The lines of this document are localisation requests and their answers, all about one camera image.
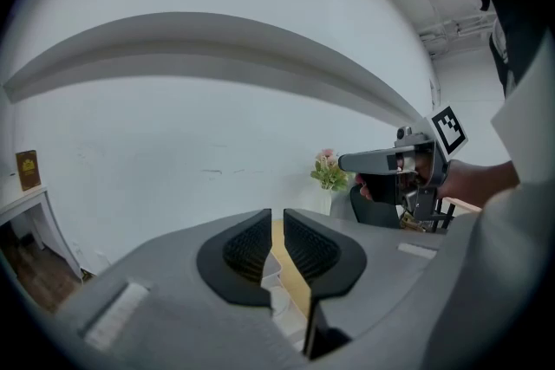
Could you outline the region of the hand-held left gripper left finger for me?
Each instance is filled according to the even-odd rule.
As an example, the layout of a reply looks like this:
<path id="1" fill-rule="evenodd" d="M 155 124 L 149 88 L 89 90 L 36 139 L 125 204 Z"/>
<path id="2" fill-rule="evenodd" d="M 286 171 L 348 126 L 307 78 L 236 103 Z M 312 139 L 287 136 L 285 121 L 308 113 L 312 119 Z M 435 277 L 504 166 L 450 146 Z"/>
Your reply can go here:
<path id="1" fill-rule="evenodd" d="M 261 285 L 271 211 L 151 239 L 86 283 L 56 314 L 87 369 L 301 369 Z"/>

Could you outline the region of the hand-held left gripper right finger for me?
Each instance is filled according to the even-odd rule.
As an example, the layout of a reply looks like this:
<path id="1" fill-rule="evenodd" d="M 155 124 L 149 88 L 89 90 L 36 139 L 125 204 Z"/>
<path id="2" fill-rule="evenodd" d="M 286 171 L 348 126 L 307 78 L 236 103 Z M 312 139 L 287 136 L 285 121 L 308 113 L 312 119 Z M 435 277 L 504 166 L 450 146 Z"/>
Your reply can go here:
<path id="1" fill-rule="evenodd" d="M 284 245 L 310 288 L 303 353 L 316 360 L 358 339 L 397 305 L 442 235 L 284 210 Z"/>

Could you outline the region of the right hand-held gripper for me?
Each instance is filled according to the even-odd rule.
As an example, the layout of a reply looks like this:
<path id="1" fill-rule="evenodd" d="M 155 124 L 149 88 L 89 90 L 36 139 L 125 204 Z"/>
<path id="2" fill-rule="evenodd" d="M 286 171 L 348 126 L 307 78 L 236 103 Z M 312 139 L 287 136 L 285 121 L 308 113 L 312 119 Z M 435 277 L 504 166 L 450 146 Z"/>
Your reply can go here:
<path id="1" fill-rule="evenodd" d="M 416 221 L 434 221 L 438 190 L 445 183 L 453 156 L 467 143 L 454 110 L 442 106 L 410 127 L 397 130 L 394 149 L 345 153 L 338 166 L 345 172 L 398 176 L 396 194 Z"/>

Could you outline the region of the person's right hand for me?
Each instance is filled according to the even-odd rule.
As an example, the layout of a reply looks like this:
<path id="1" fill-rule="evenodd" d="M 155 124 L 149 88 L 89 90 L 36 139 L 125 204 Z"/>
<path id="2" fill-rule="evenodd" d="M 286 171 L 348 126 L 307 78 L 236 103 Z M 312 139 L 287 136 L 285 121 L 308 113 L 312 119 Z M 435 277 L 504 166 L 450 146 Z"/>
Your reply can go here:
<path id="1" fill-rule="evenodd" d="M 359 185 L 360 194 L 368 201 L 372 201 L 373 200 L 372 194 L 368 188 L 366 180 L 360 173 L 357 173 L 357 175 L 355 176 L 355 182 L 357 185 Z"/>

